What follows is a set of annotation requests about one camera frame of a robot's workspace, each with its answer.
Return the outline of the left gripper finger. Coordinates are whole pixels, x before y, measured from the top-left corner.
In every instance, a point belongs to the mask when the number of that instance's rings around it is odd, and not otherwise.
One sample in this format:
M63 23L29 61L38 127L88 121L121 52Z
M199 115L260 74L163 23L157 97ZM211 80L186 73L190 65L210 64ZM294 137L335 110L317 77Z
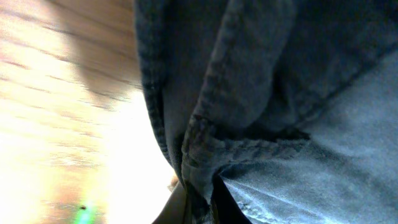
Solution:
M177 182L171 196L152 224L190 224L190 206L180 182Z

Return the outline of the navy blue shorts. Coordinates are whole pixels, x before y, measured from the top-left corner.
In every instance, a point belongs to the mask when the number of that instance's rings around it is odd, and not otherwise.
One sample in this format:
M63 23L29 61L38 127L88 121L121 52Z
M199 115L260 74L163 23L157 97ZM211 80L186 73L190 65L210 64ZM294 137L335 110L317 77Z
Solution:
M134 13L190 223L397 222L396 0L141 0Z

